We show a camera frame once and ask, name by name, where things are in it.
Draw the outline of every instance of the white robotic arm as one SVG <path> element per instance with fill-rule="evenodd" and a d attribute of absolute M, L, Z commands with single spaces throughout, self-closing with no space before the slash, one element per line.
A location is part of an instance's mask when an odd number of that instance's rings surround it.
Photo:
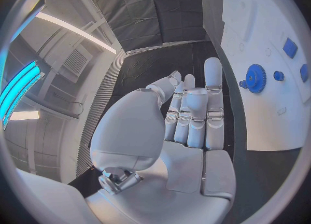
<path fill-rule="evenodd" d="M 90 147 L 94 166 L 103 171 L 100 183 L 115 194 L 140 182 L 135 171 L 151 167 L 164 140 L 160 107 L 181 82 L 178 71 L 115 103 L 99 122 Z"/>

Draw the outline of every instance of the blue gear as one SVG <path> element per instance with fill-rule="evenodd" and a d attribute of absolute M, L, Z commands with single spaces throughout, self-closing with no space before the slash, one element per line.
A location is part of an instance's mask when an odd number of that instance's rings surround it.
<path fill-rule="evenodd" d="M 247 88 L 252 93 L 260 93 L 264 89 L 267 81 L 265 70 L 258 64 L 253 64 L 246 73 Z"/>

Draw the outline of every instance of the blue light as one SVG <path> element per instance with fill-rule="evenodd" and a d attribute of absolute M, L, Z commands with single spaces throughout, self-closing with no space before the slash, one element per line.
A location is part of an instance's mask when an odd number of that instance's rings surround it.
<path fill-rule="evenodd" d="M 21 72 L 19 72 L 15 77 L 9 82 L 6 88 L 3 90 L 2 94 L 0 95 L 0 106 L 4 98 L 7 96 L 8 92 L 13 88 L 13 86 L 22 78 L 29 70 L 31 70 L 36 65 L 36 62 L 32 62 L 28 66 L 26 66 Z"/>
<path fill-rule="evenodd" d="M 25 87 L 24 89 L 17 95 L 17 97 L 15 98 L 15 100 L 13 101 L 13 103 L 11 104 L 4 120 L 3 120 L 3 129 L 5 130 L 11 115 L 14 112 L 15 107 L 18 105 L 18 103 L 22 100 L 22 98 L 25 96 L 25 94 L 29 91 L 29 89 L 35 84 L 37 83 L 37 81 L 39 81 L 41 78 L 41 75 L 38 74 L 35 78 L 33 78 Z"/>
<path fill-rule="evenodd" d="M 40 68 L 35 66 L 27 74 L 25 74 L 18 82 L 12 87 L 8 92 L 7 96 L 3 100 L 2 105 L 0 106 L 0 118 L 3 119 L 7 113 L 11 103 L 15 100 L 18 94 L 23 90 L 23 88 L 32 80 L 34 77 L 40 74 Z"/>

